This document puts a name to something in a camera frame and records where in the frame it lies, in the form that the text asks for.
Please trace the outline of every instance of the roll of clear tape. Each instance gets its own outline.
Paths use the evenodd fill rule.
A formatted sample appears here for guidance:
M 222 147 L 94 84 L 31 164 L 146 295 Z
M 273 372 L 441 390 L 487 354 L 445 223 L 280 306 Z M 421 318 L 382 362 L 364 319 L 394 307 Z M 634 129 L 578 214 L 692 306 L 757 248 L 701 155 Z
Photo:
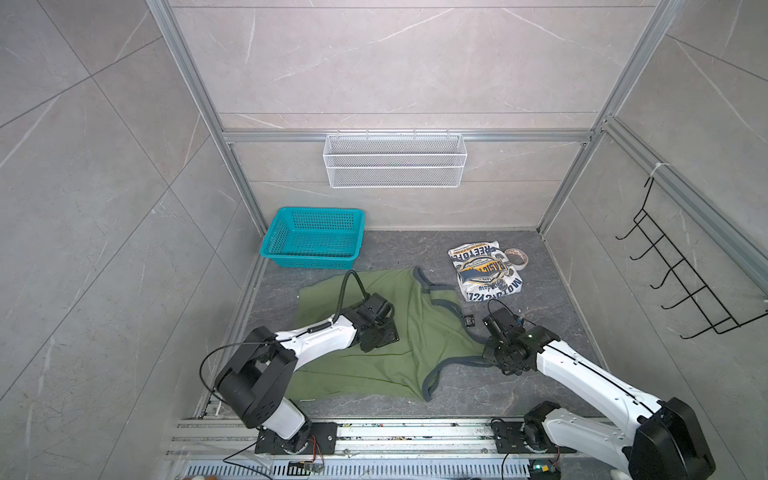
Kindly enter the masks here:
M 512 264 L 512 268 L 518 272 L 528 265 L 528 255 L 519 248 L 508 248 L 507 250 L 504 250 L 504 254 L 509 258 L 509 263 Z

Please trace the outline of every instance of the wire mesh shelf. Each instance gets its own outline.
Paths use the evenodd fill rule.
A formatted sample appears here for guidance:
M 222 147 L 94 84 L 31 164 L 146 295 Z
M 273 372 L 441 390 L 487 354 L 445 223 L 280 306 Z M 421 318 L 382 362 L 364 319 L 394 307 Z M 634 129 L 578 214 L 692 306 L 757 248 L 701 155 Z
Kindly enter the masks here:
M 333 188 L 458 187 L 467 149 L 460 134 L 334 134 L 323 160 Z
M 667 273 L 664 274 L 664 278 L 661 279 L 661 282 L 658 285 L 650 285 L 650 288 L 654 290 L 660 289 L 664 283 L 667 281 L 667 278 L 669 278 L 670 275 L 674 276 L 674 278 L 677 280 L 677 282 L 683 287 L 683 290 L 685 291 L 686 295 L 680 299 L 677 303 L 671 306 L 661 306 L 664 310 L 672 310 L 674 307 L 680 305 L 681 303 L 685 302 L 686 300 L 690 300 L 694 303 L 696 308 L 701 312 L 701 315 L 704 317 L 704 319 L 707 321 L 708 326 L 704 327 L 702 330 L 700 330 L 697 333 L 694 333 L 693 335 L 689 336 L 682 336 L 680 335 L 680 338 L 682 339 L 692 339 L 696 336 L 701 335 L 704 332 L 708 332 L 710 330 L 713 330 L 717 334 L 723 334 L 725 332 L 729 332 L 733 329 L 740 328 L 742 326 L 745 326 L 748 323 L 754 322 L 757 319 L 761 319 L 765 316 L 768 316 L 768 310 L 766 313 L 763 313 L 762 315 L 755 316 L 751 319 L 747 320 L 737 320 L 733 314 L 723 305 L 723 302 L 720 301 L 720 299 L 715 295 L 715 292 L 712 291 L 709 285 L 707 285 L 707 282 L 704 281 L 704 278 L 701 277 L 699 272 L 694 268 L 693 265 L 690 264 L 688 259 L 680 252 L 680 249 L 677 248 L 677 245 L 674 244 L 671 238 L 667 236 L 667 234 L 661 229 L 658 223 L 656 223 L 656 220 L 653 219 L 653 217 L 648 214 L 648 212 L 645 210 L 645 204 L 648 202 L 648 196 L 650 195 L 650 189 L 654 185 L 654 179 L 652 177 L 649 177 L 648 180 L 646 180 L 644 187 L 648 187 L 648 190 L 645 193 L 645 199 L 643 200 L 643 206 L 640 208 L 640 211 L 637 212 L 637 214 L 632 219 L 632 223 L 634 223 L 634 226 L 627 232 L 626 235 L 623 237 L 616 237 L 616 240 L 624 240 L 627 237 L 630 236 L 632 232 L 635 230 L 639 230 L 640 233 L 643 234 L 643 236 L 650 242 L 650 247 L 648 247 L 639 257 L 629 257 L 630 260 L 639 260 L 643 257 L 645 257 L 645 254 L 650 252 L 651 250 L 658 253 L 659 257 L 664 261 L 664 264 L 667 265 Z M 651 234 L 647 230 L 653 230 L 660 234 L 660 236 L 656 240 L 651 239 Z M 676 252 L 676 256 L 674 258 L 667 258 L 661 250 L 659 250 L 659 245 L 661 244 L 662 240 L 668 245 L 672 247 L 674 252 Z M 681 278 L 681 275 L 678 275 L 678 271 L 680 271 L 683 267 L 687 267 L 694 273 L 694 276 L 698 281 L 701 283 L 702 286 L 699 288 L 696 288 L 694 290 L 693 287 L 686 284 L 686 282 L 683 281 Z M 720 319 L 711 319 L 710 315 L 707 315 L 707 313 L 704 311 L 704 308 L 701 306 L 701 302 L 697 299 L 697 295 L 699 294 L 708 294 L 711 296 L 711 298 L 714 298 L 714 300 L 717 302 L 717 305 L 721 309 L 720 311 Z

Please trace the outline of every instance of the gray floor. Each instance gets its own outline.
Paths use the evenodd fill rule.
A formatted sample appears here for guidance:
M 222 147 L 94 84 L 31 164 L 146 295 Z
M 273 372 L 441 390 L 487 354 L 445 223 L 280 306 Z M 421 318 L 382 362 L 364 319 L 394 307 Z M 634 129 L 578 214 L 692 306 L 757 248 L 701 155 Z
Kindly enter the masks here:
M 522 291 L 504 297 L 504 302 L 525 318 L 553 330 L 585 357 L 596 361 L 594 350 L 536 232 L 367 231 L 354 267 L 364 271 L 420 266 L 432 282 L 455 285 L 455 271 L 446 251 L 463 243 L 492 240 L 498 241 L 502 249 L 521 248 L 530 257 L 528 267 L 520 272 L 523 279 Z M 338 274 L 338 270 L 281 268 L 270 262 L 246 331 L 260 325 L 272 331 L 293 328 L 299 289 Z M 485 303 L 462 301 L 462 308 L 464 314 L 475 314 L 478 326 L 473 330 L 478 335 L 487 335 L 485 327 L 479 322 L 487 313 Z M 504 376 L 497 369 L 465 366 L 443 369 L 440 385 L 431 402 L 387 396 L 346 395 L 302 402 L 300 407 L 306 414 L 315 417 L 509 416 L 523 415 L 544 400 L 558 402 L 581 415 L 599 415 L 597 410 L 573 392 L 539 373 L 528 372 L 519 377 Z M 609 468 L 593 459 L 564 459 L 562 465 L 567 467 L 563 478 L 609 478 Z

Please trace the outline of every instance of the green fabric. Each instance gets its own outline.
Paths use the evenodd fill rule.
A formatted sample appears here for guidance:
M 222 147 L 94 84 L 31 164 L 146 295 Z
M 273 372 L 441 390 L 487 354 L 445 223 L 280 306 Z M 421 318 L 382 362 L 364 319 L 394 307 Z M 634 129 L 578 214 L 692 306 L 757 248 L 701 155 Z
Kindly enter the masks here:
M 365 353 L 358 346 L 329 353 L 293 374 L 286 396 L 294 401 L 341 393 L 380 394 L 429 401 L 439 370 L 450 363 L 488 366 L 483 345 L 464 330 L 452 286 L 429 282 L 416 267 L 360 272 L 366 290 L 395 306 L 400 340 Z M 296 327 L 333 315 L 342 276 L 299 292 Z M 344 306 L 362 300 L 350 278 Z

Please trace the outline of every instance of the black wire hook rack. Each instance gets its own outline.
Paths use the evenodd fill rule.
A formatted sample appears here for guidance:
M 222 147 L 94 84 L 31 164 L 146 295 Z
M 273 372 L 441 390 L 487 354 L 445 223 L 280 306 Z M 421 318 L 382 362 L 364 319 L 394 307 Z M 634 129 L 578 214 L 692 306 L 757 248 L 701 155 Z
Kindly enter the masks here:
M 656 220 L 654 220 L 654 218 L 645 210 L 645 204 L 646 204 L 646 202 L 648 202 L 648 196 L 650 195 L 650 189 L 653 187 L 653 185 L 654 185 L 654 179 L 653 179 L 653 177 L 649 177 L 648 180 L 645 181 L 645 185 L 643 185 L 644 188 L 645 187 L 648 188 L 646 193 L 645 193 L 645 199 L 643 200 L 643 206 L 640 208 L 640 211 L 637 212 L 637 214 L 632 219 L 632 222 L 634 223 L 634 226 L 623 237 L 616 237 L 616 240 L 624 240 L 625 238 L 629 237 L 630 233 L 634 232 L 635 230 L 639 230 L 645 236 L 645 238 L 650 242 L 650 247 L 648 247 L 647 250 L 645 250 L 637 258 L 629 257 L 630 260 L 639 260 L 639 259 L 645 257 L 645 255 L 648 252 L 650 252 L 652 250 L 655 250 L 656 253 L 659 254 L 659 257 L 661 257 L 661 259 L 667 265 L 667 273 L 664 274 L 664 278 L 661 279 L 661 283 L 659 283 L 658 285 L 650 285 L 650 288 L 652 288 L 654 290 L 660 289 L 664 285 L 664 282 L 667 281 L 667 278 L 669 278 L 669 275 L 672 274 L 677 279 L 677 282 L 683 287 L 683 290 L 685 290 L 685 293 L 686 293 L 686 296 L 683 297 L 682 300 L 678 301 L 674 305 L 672 305 L 672 306 L 664 306 L 664 305 L 662 305 L 661 308 L 664 309 L 664 310 L 671 310 L 674 307 L 680 305 L 682 302 L 685 302 L 686 300 L 690 299 L 692 302 L 694 302 L 694 305 L 696 305 L 696 308 L 698 308 L 698 310 L 701 312 L 701 314 L 703 315 L 703 317 L 707 321 L 707 323 L 709 323 L 709 326 L 704 328 L 704 329 L 702 329 L 700 332 L 694 333 L 691 336 L 682 336 L 682 335 L 680 335 L 680 338 L 682 338 L 682 339 L 692 339 L 692 338 L 694 338 L 696 336 L 699 336 L 702 333 L 708 332 L 710 330 L 713 330 L 718 335 L 722 335 L 723 333 L 729 332 L 729 331 L 731 331 L 733 329 L 740 328 L 742 326 L 745 326 L 748 323 L 754 322 L 757 319 L 761 319 L 761 318 L 763 318 L 765 316 L 768 316 L 768 310 L 766 310 L 766 312 L 763 313 L 762 315 L 758 315 L 758 316 L 756 316 L 756 317 L 754 317 L 752 319 L 749 319 L 749 320 L 747 320 L 745 322 L 740 322 L 740 321 L 736 320 L 733 317 L 733 314 L 731 314 L 731 312 L 725 307 L 725 305 L 723 305 L 723 302 L 720 301 L 720 299 L 717 297 L 717 295 L 715 295 L 715 292 L 713 292 L 712 289 L 710 288 L 710 286 L 707 285 L 707 282 L 704 281 L 704 278 L 701 277 L 701 275 L 699 274 L 699 272 L 697 272 L 697 270 L 694 268 L 694 266 L 691 265 L 690 262 L 688 261 L 688 259 L 680 252 L 680 249 L 677 248 L 677 245 L 674 244 L 672 239 L 669 238 L 667 236 L 667 234 L 661 229 L 661 227 L 659 227 L 659 224 L 656 223 Z M 642 225 L 641 225 L 641 222 L 643 222 L 644 220 L 650 221 L 656 227 L 656 229 L 661 233 L 661 236 L 658 237 L 656 240 L 652 240 L 650 238 L 650 236 L 648 235 L 648 232 L 646 230 L 644 230 Z M 672 246 L 672 248 L 674 248 L 674 251 L 676 251 L 677 254 L 680 255 L 680 260 L 678 260 L 676 263 L 670 263 L 670 261 L 667 260 L 667 258 L 659 250 L 659 248 L 658 248 L 659 242 L 661 242 L 664 239 L 667 239 L 667 242 Z M 677 272 L 675 271 L 675 268 L 677 268 L 679 266 L 683 266 L 683 265 L 687 266 L 694 273 L 696 278 L 698 278 L 699 281 L 702 283 L 702 285 L 703 285 L 702 287 L 697 288 L 696 290 L 691 291 L 691 289 L 685 284 L 685 282 L 680 278 L 680 276 L 677 275 Z M 723 311 L 725 312 L 725 315 L 726 315 L 726 317 L 724 319 L 717 320 L 717 321 L 713 322 L 713 320 L 704 312 L 703 308 L 701 308 L 701 305 L 699 304 L 699 302 L 697 301 L 697 299 L 695 297 L 695 295 L 697 295 L 698 293 L 702 293 L 702 292 L 709 293 L 717 301 L 717 303 L 720 304 L 720 307 L 723 309 Z M 733 321 L 733 323 L 729 324 L 728 326 L 722 327 L 722 329 L 718 329 L 717 328 L 718 326 L 721 326 L 725 322 L 728 322 L 728 321 Z

